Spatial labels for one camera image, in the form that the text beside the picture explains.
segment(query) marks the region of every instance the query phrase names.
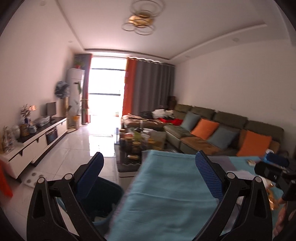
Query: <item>doorway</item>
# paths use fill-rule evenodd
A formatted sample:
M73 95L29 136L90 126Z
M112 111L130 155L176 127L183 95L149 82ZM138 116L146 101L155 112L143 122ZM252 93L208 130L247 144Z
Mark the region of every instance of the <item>doorway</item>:
M125 58L93 57L89 73L89 131L116 138L120 128L126 74Z

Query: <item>white tv cabinet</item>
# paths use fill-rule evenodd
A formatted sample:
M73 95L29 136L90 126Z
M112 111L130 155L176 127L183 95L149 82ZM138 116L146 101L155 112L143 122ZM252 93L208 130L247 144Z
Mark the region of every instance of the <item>white tv cabinet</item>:
M57 138L49 145L46 132L57 129ZM18 139L17 146L8 154L0 154L5 171L14 179L21 182L19 175L25 167L32 163L37 166L42 158L67 134L67 118L55 117L53 123L48 123L37 129L37 132Z

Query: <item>pile of clothes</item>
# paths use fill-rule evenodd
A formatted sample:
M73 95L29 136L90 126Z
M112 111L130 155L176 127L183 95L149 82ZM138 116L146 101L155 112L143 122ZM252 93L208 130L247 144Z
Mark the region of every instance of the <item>pile of clothes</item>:
M183 121L181 119L175 119L173 110L158 109L152 111L152 115L154 119L159 119L164 123L171 123L175 126L181 125Z

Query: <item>hand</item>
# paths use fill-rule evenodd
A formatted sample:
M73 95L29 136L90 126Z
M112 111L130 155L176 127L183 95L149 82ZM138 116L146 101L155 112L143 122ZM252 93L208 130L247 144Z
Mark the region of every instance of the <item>hand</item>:
M282 198L279 199L279 204L284 204L283 208L280 210L279 215L278 215L278 220L276 222L276 226L274 228L274 235L277 236L284 228L283 221L285 220L286 216L286 207L287 207L287 202L284 201ZM293 215L295 214L296 210L294 210L290 216L289 216L289 221L292 219Z

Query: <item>orange pillow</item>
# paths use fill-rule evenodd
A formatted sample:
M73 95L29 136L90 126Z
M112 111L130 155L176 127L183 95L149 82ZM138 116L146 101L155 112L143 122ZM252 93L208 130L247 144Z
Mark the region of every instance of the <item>orange pillow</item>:
M271 143L271 136L264 136L247 131L246 137L237 156L264 156Z
M201 119L191 134L206 140L214 133L218 126L219 123L217 122Z

